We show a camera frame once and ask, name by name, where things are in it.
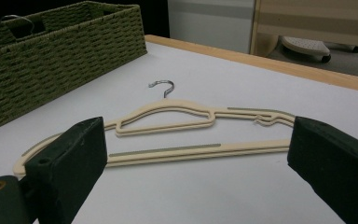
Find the wicker basket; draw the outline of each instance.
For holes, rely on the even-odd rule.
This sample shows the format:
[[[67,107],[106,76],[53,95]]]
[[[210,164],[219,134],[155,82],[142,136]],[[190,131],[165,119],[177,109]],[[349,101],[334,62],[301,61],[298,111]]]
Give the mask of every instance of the wicker basket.
[[[24,18],[0,22],[0,126],[146,54],[136,5],[86,1]]]

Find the white table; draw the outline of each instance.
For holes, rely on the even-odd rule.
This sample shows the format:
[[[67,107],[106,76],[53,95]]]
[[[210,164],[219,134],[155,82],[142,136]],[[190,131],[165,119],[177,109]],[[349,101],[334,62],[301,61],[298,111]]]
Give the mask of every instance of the white table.
[[[168,96],[207,106],[270,108],[327,122],[358,138],[358,91],[302,77],[147,43],[148,53],[0,127],[0,175],[12,175],[33,144],[75,123],[118,119]],[[153,115],[143,125],[194,119]],[[116,137],[108,153],[290,138],[283,125],[218,120],[207,129]],[[74,223],[343,223],[295,171],[287,153],[107,168]]]

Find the beige hanger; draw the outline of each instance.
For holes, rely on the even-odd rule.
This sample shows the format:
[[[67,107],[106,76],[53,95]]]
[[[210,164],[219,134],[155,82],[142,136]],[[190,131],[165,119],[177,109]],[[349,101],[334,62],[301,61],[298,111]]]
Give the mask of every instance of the beige hanger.
[[[145,133],[158,133],[167,131],[177,131],[184,129],[195,129],[210,127],[214,124],[216,118],[231,118],[231,119],[251,119],[263,126],[270,126],[275,123],[281,123],[293,127],[295,116],[277,110],[269,109],[251,109],[251,108],[217,108],[207,107],[204,105],[195,104],[193,102],[184,100],[166,99],[166,96],[173,91],[174,85],[169,80],[157,81],[149,85],[154,87],[159,83],[169,83],[172,86],[164,92],[164,99],[149,105],[145,105],[138,110],[130,113],[128,116],[106,122],[104,129],[106,131],[115,129],[118,136],[135,135]],[[136,120],[146,117],[148,115],[164,112],[164,111],[179,111],[193,114],[196,116],[203,116],[207,119],[199,121],[174,123],[170,125],[146,126],[141,128],[124,128],[124,125],[135,122]],[[55,134],[23,153],[17,160],[13,167],[13,173],[16,176],[24,176],[24,163],[30,160],[40,150],[48,146],[61,134]],[[233,155],[267,153],[277,151],[287,151],[290,145],[290,139],[262,141],[253,143],[238,143],[238,144],[214,144],[193,147],[174,147],[165,149],[143,150],[126,153],[114,153],[108,157],[106,167],[160,162],[160,161],[182,161],[191,159],[223,157]]]

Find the hanger inside basket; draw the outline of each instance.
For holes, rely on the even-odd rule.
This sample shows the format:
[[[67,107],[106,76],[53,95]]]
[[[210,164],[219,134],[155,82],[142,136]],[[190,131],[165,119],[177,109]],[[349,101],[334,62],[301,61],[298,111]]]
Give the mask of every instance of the hanger inside basket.
[[[199,105],[185,100],[167,99],[167,95],[173,91],[174,84],[169,80],[162,80],[149,85],[154,87],[159,83],[169,83],[172,86],[164,92],[164,99],[145,105],[138,110],[130,113],[128,116],[115,119],[104,124],[106,131],[115,129],[116,134],[135,135],[145,133],[158,133],[166,131],[176,131],[184,129],[195,129],[209,127],[214,124],[216,118],[231,119],[250,119],[263,126],[270,126],[280,123],[293,127],[295,116],[278,110],[270,109],[252,109],[252,108],[218,108]],[[174,123],[170,125],[156,125],[141,128],[123,128],[124,125],[135,122],[140,118],[148,115],[164,112],[179,111],[193,114],[196,116],[204,116],[207,119],[192,122]],[[13,173],[16,176],[24,176],[24,164],[30,160],[39,151],[43,150],[61,134],[57,133],[23,153],[13,167]],[[212,157],[235,156],[255,153],[281,152],[289,149],[290,139],[261,141],[251,143],[235,143],[235,144],[211,144],[191,147],[172,147],[152,150],[141,150],[124,153],[110,154],[106,167],[161,162],[161,161],[182,161]]]

